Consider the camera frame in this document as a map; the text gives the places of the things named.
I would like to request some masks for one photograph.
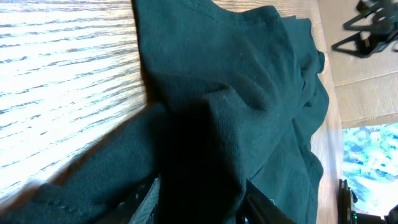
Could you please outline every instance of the wood grain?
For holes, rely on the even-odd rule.
[[[309,17],[326,51],[315,0],[215,3],[236,12],[274,5],[282,16]],[[27,183],[49,180],[146,104],[130,1],[0,0],[0,71],[0,204]],[[330,109],[312,139],[325,170],[318,223],[336,223],[343,151],[328,60],[321,80]]]

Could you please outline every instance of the black plastic part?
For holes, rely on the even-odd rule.
[[[358,224],[383,224],[384,221],[379,216],[357,213]]]
[[[351,211],[351,191],[347,180],[339,181],[338,224],[355,224]]]
[[[398,3],[391,0],[378,0],[370,3],[360,1],[356,6],[359,15],[343,24],[345,30],[359,31],[331,46],[332,50],[353,55],[359,58],[367,58],[372,54],[383,51],[391,42],[398,39]],[[373,15],[372,24],[367,26],[355,26],[361,19]],[[370,32],[367,39],[362,39],[362,32]],[[342,49],[341,46],[348,42],[355,42],[356,50]]]
[[[243,203],[236,215],[236,223],[294,224],[248,180]]]
[[[95,224],[148,223],[148,218],[151,218],[150,220],[153,218],[152,211],[157,203],[157,197],[149,198],[148,196],[158,195],[159,185],[160,177],[144,180],[125,201],[121,202],[114,210],[100,218]]]
[[[387,224],[398,224],[398,205],[391,209],[388,213]]]
[[[356,194],[354,192],[351,192],[353,194],[353,201],[354,203],[358,202],[358,197],[356,196]]]

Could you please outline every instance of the wooden table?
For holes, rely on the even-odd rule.
[[[309,17],[326,52],[314,0],[215,1],[232,11],[274,5]],[[331,103],[312,139],[323,163],[319,223],[336,223],[341,122],[330,68]],[[26,186],[49,181],[147,104],[130,1],[0,0],[0,208]]]

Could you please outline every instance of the dark green t-shirt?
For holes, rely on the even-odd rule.
[[[136,14],[159,103],[5,220],[89,223],[160,173],[160,223],[233,223],[246,179],[294,222],[315,223],[323,169],[310,138],[328,96],[311,22],[211,0],[136,0]]]

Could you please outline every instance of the cardboard box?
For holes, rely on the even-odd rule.
[[[357,58],[330,48],[355,34],[355,31],[343,30],[343,24],[358,15],[357,3],[358,0],[318,2],[342,125],[343,128],[352,128],[396,123],[398,53],[392,49],[398,48],[398,44],[393,42],[383,52],[369,58]]]

